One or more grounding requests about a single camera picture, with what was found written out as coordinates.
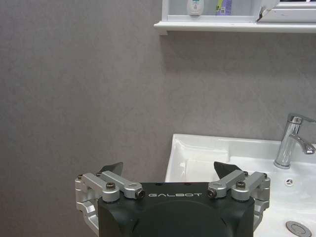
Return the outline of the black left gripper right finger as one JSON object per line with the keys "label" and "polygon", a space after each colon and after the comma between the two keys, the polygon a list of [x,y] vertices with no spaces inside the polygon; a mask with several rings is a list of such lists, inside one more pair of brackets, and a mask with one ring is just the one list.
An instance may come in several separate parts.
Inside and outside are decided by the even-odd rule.
{"label": "black left gripper right finger", "polygon": [[208,184],[208,196],[224,198],[228,192],[236,201],[248,201],[253,198],[254,226],[258,226],[263,218],[263,212],[270,206],[271,179],[266,173],[254,172],[251,175],[233,164],[214,162],[218,181]]}

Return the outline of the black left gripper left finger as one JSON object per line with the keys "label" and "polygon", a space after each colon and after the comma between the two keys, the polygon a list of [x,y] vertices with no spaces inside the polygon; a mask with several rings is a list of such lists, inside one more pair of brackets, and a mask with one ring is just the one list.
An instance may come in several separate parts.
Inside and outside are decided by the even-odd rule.
{"label": "black left gripper left finger", "polygon": [[119,201],[120,195],[131,200],[140,200],[146,195],[142,185],[123,178],[122,171],[123,162],[118,162],[103,166],[96,174],[81,174],[75,179],[76,208],[96,235],[99,235],[100,224],[99,199],[112,204]]}

